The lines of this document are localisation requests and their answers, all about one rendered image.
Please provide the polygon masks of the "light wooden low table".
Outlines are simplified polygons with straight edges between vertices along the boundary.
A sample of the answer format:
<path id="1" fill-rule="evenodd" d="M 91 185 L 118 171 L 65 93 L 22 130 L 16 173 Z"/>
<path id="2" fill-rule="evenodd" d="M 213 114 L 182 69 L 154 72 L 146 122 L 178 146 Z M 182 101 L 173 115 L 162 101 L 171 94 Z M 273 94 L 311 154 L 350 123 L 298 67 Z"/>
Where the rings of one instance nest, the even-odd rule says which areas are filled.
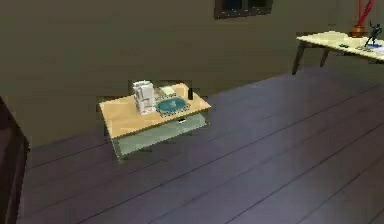
<path id="1" fill-rule="evenodd" d="M 154 112 L 141 115 L 137 110 L 134 94 L 99 104 L 106 134 L 119 161 L 134 152 L 208 124 L 206 113 L 211 106 L 194 92 L 193 100 L 188 100 L 189 87 L 184 83 L 172 87 L 176 91 L 175 97 L 181 97 L 190 104 L 187 111 L 161 117 L 155 106 Z M 156 105 L 164 100 L 159 88 L 154 89 Z"/>

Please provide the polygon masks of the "teal oval plate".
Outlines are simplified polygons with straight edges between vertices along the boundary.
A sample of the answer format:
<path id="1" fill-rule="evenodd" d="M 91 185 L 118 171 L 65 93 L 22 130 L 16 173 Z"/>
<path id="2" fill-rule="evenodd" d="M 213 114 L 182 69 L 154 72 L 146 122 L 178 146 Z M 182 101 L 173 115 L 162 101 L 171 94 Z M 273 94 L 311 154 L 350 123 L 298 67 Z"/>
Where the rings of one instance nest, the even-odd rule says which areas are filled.
<path id="1" fill-rule="evenodd" d="M 160 112 L 172 112 L 179 110 L 187 105 L 186 101 L 180 97 L 174 97 L 160 101 L 156 108 Z"/>

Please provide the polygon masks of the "dark blue figurine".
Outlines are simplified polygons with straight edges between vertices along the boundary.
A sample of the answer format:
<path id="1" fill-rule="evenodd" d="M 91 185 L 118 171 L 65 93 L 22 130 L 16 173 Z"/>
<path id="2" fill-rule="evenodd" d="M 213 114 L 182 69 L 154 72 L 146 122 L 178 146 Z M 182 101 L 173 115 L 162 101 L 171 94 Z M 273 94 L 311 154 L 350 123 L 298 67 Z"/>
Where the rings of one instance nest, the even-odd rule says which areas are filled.
<path id="1" fill-rule="evenodd" d="M 367 46 L 369 43 L 375 44 L 378 36 L 382 33 L 382 27 L 380 24 L 373 25 L 372 21 L 369 21 L 369 26 L 372 28 L 372 31 L 365 43 L 365 46 Z"/>

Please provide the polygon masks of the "pale green book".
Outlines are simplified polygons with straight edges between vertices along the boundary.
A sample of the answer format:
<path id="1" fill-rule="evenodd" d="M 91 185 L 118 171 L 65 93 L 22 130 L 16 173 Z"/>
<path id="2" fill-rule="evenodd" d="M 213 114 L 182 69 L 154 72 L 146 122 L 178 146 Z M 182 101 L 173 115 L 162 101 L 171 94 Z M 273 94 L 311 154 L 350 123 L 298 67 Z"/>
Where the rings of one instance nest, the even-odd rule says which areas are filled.
<path id="1" fill-rule="evenodd" d="M 176 96 L 176 91 L 172 86 L 160 87 L 160 96 L 162 99 L 171 98 Z"/>

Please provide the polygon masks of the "dark brown wooden furniture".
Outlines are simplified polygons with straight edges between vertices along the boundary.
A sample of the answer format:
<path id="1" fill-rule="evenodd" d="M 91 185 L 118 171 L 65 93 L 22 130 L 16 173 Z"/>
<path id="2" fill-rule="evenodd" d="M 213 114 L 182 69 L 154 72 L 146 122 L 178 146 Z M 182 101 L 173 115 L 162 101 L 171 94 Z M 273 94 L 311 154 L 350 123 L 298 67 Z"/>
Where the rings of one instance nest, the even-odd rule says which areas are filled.
<path id="1" fill-rule="evenodd" d="M 0 224 L 16 224 L 29 142 L 0 96 Z"/>

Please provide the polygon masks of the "dark framed window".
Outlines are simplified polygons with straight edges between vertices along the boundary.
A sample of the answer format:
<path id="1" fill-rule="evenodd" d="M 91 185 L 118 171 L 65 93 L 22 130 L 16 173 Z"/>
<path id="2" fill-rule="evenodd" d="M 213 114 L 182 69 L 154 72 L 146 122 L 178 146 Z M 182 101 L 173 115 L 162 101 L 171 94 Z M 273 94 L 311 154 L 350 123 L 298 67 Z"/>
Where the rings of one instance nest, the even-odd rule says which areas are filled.
<path id="1" fill-rule="evenodd" d="M 228 19 L 272 12 L 273 0 L 215 0 L 214 18 Z"/>

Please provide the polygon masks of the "cream table with dark legs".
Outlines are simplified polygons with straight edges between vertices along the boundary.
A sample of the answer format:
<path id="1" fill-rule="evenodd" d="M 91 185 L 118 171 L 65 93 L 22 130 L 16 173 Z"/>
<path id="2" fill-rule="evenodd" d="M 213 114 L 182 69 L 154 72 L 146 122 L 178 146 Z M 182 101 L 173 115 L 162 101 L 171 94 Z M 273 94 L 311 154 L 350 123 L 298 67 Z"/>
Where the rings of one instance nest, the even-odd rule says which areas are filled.
<path id="1" fill-rule="evenodd" d="M 292 75 L 298 71 L 302 56 L 307 48 L 321 48 L 323 54 L 320 66 L 323 67 L 330 52 L 338 52 L 343 56 L 356 56 L 367 59 L 373 64 L 384 64 L 384 40 L 377 40 L 379 48 L 365 47 L 367 37 L 349 37 L 346 33 L 327 31 L 296 38 L 298 41 L 297 53 L 292 67 Z"/>

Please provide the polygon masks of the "red plant in brown pot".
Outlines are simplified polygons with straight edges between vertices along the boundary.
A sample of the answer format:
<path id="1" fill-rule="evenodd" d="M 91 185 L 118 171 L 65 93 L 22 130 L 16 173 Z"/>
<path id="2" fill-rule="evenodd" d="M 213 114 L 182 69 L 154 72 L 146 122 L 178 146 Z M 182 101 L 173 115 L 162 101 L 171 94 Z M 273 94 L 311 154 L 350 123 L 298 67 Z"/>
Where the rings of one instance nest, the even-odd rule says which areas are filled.
<path id="1" fill-rule="evenodd" d="M 348 35 L 352 38 L 361 38 L 366 34 L 365 20 L 370 14 L 376 0 L 357 0 L 357 20 Z"/>

